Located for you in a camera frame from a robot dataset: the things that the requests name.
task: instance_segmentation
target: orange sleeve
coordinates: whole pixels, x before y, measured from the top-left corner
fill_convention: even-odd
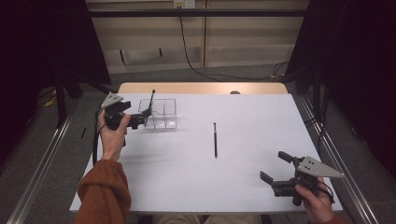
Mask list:
[[[347,224],[343,219],[341,219],[339,216],[334,216],[332,220],[327,221],[327,222],[320,222],[320,223],[313,223],[313,224]]]
[[[75,223],[125,223],[131,195],[122,164],[98,161],[79,183],[78,197]]]

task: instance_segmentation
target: human hand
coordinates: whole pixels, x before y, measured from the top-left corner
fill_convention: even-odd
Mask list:
[[[112,131],[105,125],[105,111],[102,111],[98,120],[103,146],[102,160],[117,161],[120,158],[125,140],[124,135],[127,134],[126,128],[130,119],[131,115],[125,115],[121,120],[120,127],[116,131]]]
[[[327,190],[326,186],[320,183],[323,182],[323,177],[318,177],[318,181],[318,188]],[[304,197],[303,202],[305,211],[311,222],[327,222],[334,217],[334,213],[332,212],[332,203],[326,193],[316,190],[314,194],[309,189],[301,185],[296,185],[295,189]]]

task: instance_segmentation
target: person's arm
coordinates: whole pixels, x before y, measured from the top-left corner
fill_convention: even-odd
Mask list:
[[[75,223],[125,223],[131,206],[128,182],[117,162],[124,135],[131,117],[124,116],[120,127],[111,131],[105,125],[104,113],[99,117],[103,157],[84,176],[78,186],[81,207]]]
[[[326,186],[324,186],[323,178],[318,178],[319,183],[318,187],[324,190]],[[313,224],[345,224],[346,222],[338,216],[334,215],[332,211],[332,203],[327,194],[320,190],[316,190],[315,194],[312,193],[309,189],[296,185],[296,190],[303,197],[305,212],[309,217],[309,220]]]

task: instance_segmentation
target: gray floor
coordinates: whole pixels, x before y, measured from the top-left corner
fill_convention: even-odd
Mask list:
[[[273,74],[274,67],[272,65],[251,65],[199,70],[229,76],[264,78]],[[284,68],[278,71],[279,74],[283,72]],[[251,81],[233,77],[213,77],[221,81]],[[195,74],[190,69],[119,74],[112,75],[111,78],[113,85],[109,87],[114,90],[121,83],[127,81],[213,81]],[[270,78],[263,81],[276,81],[276,79],[272,80]],[[64,139],[60,143],[56,154],[53,155],[48,171],[43,174],[44,181],[39,186],[38,192],[33,195],[32,203],[26,204],[29,209],[25,216],[21,217],[24,223],[71,223],[74,220],[75,215],[70,213],[68,209],[91,154],[93,113],[105,97],[103,93],[89,86],[81,85],[81,87],[84,94],[80,99],[70,99],[66,96],[68,108],[73,104],[77,104],[77,107],[64,134]],[[298,95],[295,93],[293,83],[287,84],[287,88],[293,94],[303,119],[309,119],[302,99],[310,98],[312,92]],[[45,96],[40,101],[47,100],[47,97]],[[7,163],[2,167],[3,172],[0,176],[0,223],[8,221],[16,204],[25,192],[29,181],[35,174],[37,165],[48,149],[51,138],[55,133],[56,124],[56,103],[49,107],[38,106],[31,125],[8,158]],[[394,220],[396,220],[396,181],[374,159],[364,140],[353,134],[351,127],[353,125],[344,117],[337,105],[330,100],[326,122],[328,134],[367,200],[369,207],[373,210],[378,220],[377,223],[394,223]],[[308,126],[307,130],[316,144],[318,134],[315,132],[314,126]],[[324,146],[320,147],[320,152],[322,159],[331,164],[332,161],[324,150]],[[334,181],[333,184],[346,208],[346,211],[340,213],[340,216],[350,222],[353,218],[356,223],[364,223],[356,209],[356,202],[350,196],[347,188],[340,181]],[[279,224],[307,222],[306,215],[300,213],[272,214],[271,219],[273,223]],[[134,216],[130,217],[128,223],[134,223]]]

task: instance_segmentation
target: black pen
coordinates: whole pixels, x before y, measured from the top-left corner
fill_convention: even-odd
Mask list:
[[[215,128],[215,157],[218,157],[218,134],[216,132],[216,123],[213,123],[213,127]]]

